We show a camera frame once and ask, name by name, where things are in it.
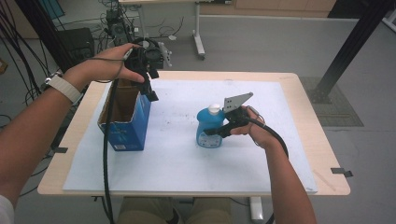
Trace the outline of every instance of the desk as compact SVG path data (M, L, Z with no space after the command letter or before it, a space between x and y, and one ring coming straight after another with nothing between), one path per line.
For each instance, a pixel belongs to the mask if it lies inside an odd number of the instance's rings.
M192 36L194 37L195 46L197 48L198 55L204 59L205 58L205 50L204 45L202 44L201 36L199 34L199 15L200 15L200 3L203 1L211 1L211 0L120 0L120 4L122 5L132 5L135 6L137 12L139 14L139 20L141 24L141 28L143 31L143 37L147 37L146 34L146 26L145 26L145 14L143 5L146 4L182 4L182 3L192 3L195 5L195 30L192 31Z
M332 148L323 132L299 78L294 74L242 73L242 72L177 72L161 71L161 79L173 80L245 80L274 81L280 83L289 104L291 115L300 135L305 155L311 166L318 192L315 195L348 195L349 185L343 175L334 175L330 168L339 167ZM43 176L38 192L46 195L92 195L91 191L63 190L75 152L87 129L93 110L101 98L105 85L92 83L74 116L60 147L68 147L64 154L55 154ZM118 192L119 195L144 196L146 192ZM166 192L150 196L166 196ZM237 194L236 196L263 196Z

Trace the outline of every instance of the blue spray bottle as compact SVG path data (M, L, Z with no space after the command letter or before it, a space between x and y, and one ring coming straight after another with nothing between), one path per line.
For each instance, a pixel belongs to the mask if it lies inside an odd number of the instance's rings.
M220 105L210 105L208 108L201 110L197 119L199 121L196 141L201 147L219 147L221 146L222 137L215 135L206 135L205 129L219 128L225 119L224 112L220 109Z

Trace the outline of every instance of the white paper sheet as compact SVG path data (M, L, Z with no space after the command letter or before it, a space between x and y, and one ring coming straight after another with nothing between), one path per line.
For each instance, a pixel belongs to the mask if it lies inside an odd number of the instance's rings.
M153 80L160 98L152 102L143 151L116 152L108 145L111 191L149 191L196 195L202 192L269 193L264 150L248 135L223 139L219 148L195 142L197 113L225 97L252 91L252 105L289 148L290 161L307 192L317 192L314 177L283 94L276 82ZM103 134L97 120L107 89L94 111L73 160L64 190L103 190Z

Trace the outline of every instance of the white watch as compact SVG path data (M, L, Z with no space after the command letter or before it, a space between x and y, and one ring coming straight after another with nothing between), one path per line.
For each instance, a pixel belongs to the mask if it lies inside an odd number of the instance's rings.
M52 78L47 78L46 83L53 89L61 92L75 105L82 97L82 93L79 92L72 84L61 78L62 73L53 74Z

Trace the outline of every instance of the blue box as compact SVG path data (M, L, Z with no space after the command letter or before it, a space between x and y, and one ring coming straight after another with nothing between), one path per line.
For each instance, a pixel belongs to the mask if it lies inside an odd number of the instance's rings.
M99 116L98 125L105 132L111 89ZM117 87L108 142L116 151L140 151L145 148L151 102L128 80L120 79Z

